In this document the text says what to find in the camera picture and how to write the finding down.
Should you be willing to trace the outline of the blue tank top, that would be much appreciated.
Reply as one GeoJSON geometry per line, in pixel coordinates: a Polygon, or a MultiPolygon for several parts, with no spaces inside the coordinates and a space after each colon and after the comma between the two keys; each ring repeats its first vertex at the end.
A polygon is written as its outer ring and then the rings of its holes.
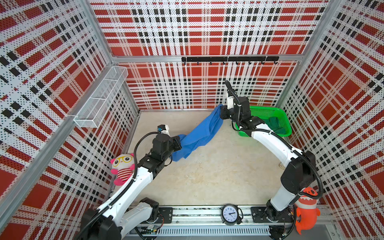
{"type": "Polygon", "coordinates": [[[197,148],[208,144],[223,125],[221,119],[222,104],[218,105],[211,114],[187,135],[179,135],[182,149],[172,154],[174,162],[186,159],[197,148]]]}

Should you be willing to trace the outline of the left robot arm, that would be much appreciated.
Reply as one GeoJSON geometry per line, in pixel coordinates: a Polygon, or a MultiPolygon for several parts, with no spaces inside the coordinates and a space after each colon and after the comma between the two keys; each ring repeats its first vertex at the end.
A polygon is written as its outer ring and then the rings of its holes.
{"type": "Polygon", "coordinates": [[[76,240],[122,240],[140,223],[156,215],[158,203],[152,200],[140,202],[133,210],[130,205],[139,193],[165,167],[165,161],[181,150],[179,136],[151,132],[155,135],[153,147],[141,160],[137,159],[138,146],[134,148],[134,173],[112,197],[97,209],[88,209],[82,216],[81,229],[76,240]]]}

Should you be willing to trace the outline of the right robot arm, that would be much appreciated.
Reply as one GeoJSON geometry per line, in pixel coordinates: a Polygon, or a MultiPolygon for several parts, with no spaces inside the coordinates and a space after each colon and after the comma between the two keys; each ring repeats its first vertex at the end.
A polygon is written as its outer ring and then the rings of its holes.
{"type": "Polygon", "coordinates": [[[221,119],[235,122],[240,132],[263,144],[285,168],[279,190],[266,203],[265,215],[270,222],[278,222],[280,215],[301,196],[317,197],[304,193],[306,187],[320,179],[314,166],[315,156],[292,146],[262,119],[252,116],[247,98],[227,97],[227,104],[221,107],[221,119]]]}

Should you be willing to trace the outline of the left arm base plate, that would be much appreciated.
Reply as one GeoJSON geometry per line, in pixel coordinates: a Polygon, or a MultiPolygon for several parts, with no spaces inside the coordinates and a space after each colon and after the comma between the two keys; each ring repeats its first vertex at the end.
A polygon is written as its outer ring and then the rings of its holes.
{"type": "Polygon", "coordinates": [[[172,207],[160,207],[158,212],[155,214],[155,224],[171,224],[173,220],[173,211],[172,207]]]}

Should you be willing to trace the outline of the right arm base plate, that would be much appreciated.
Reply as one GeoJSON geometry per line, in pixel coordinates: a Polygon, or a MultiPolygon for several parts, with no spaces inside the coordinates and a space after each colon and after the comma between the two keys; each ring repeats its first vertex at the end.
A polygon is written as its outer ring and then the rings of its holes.
{"type": "Polygon", "coordinates": [[[265,206],[251,207],[251,215],[254,223],[290,224],[294,220],[294,215],[289,208],[282,212],[274,212],[265,206]]]}

